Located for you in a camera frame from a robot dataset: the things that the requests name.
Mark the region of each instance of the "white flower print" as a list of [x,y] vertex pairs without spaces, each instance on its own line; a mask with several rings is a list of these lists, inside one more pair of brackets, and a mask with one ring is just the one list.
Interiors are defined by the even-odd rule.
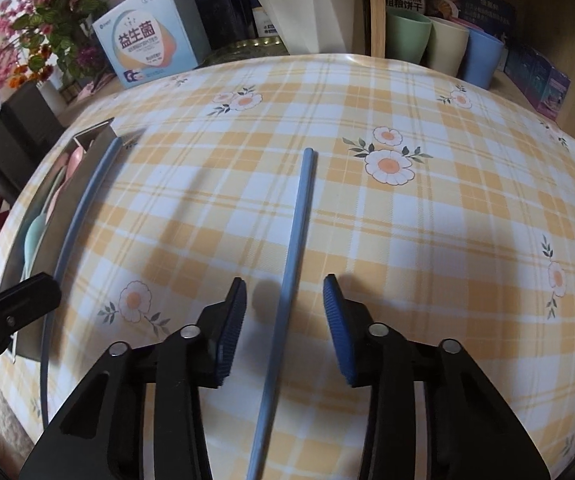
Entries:
[[472,108],[472,102],[464,92],[454,90],[450,93],[450,97],[455,102],[456,106],[467,109]]
[[152,293],[143,282],[130,282],[121,291],[118,310],[125,320],[138,323],[152,306]]
[[554,295],[562,298],[565,296],[565,272],[558,262],[552,262],[547,267],[547,274],[550,280],[550,286],[554,291]]
[[230,108],[232,110],[236,110],[237,112],[241,112],[243,110],[249,110],[250,108],[253,108],[261,101],[263,101],[261,94],[254,94],[253,92],[244,95],[239,94],[234,96],[234,99],[230,103]]
[[214,99],[212,99],[212,101],[220,104],[229,104],[232,102],[232,99],[234,99],[233,92],[221,92]]
[[390,150],[377,150],[365,157],[365,171],[378,182],[392,186],[400,186],[414,178],[414,172],[408,170],[410,166],[409,158]]
[[403,136],[398,130],[389,129],[387,126],[375,128],[374,138],[387,146],[398,146],[403,143]]

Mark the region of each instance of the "white small pot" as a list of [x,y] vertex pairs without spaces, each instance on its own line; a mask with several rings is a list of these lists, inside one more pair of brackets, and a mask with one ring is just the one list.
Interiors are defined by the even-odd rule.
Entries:
[[259,0],[291,54],[352,52],[355,0]]
[[62,98],[62,95],[56,89],[56,87],[52,84],[51,81],[47,80],[40,84],[38,87],[38,91],[45,99],[47,106],[50,107],[50,110],[54,112],[55,116],[58,116],[62,111],[67,108],[67,103],[65,99]]

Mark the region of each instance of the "plaid tablecloth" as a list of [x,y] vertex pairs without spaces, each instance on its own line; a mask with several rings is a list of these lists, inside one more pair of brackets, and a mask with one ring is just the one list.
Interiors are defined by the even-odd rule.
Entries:
[[[460,340],[553,474],[574,456],[575,140],[555,124],[419,66],[359,56],[166,78],[104,98],[72,125],[14,206],[0,273],[59,149],[109,117],[138,141],[107,177],[66,274],[51,415],[111,342],[162,340],[241,276],[250,300],[232,375],[202,400],[215,478],[244,477],[312,147],[314,205],[265,478],[357,476],[369,391],[338,370],[328,272],[410,340]],[[38,377],[37,364],[0,358],[1,389],[33,439]]]

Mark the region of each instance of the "beige cup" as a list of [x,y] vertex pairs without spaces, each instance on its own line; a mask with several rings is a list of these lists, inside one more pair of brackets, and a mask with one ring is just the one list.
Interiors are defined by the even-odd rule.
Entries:
[[432,30],[427,42],[427,67],[456,77],[461,66],[467,40],[468,28],[441,18],[430,18]]

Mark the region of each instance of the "light blue box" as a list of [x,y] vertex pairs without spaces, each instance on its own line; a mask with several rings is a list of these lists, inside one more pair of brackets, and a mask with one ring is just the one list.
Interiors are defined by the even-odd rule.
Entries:
[[192,70],[211,52],[194,0],[125,0],[93,27],[126,88]]

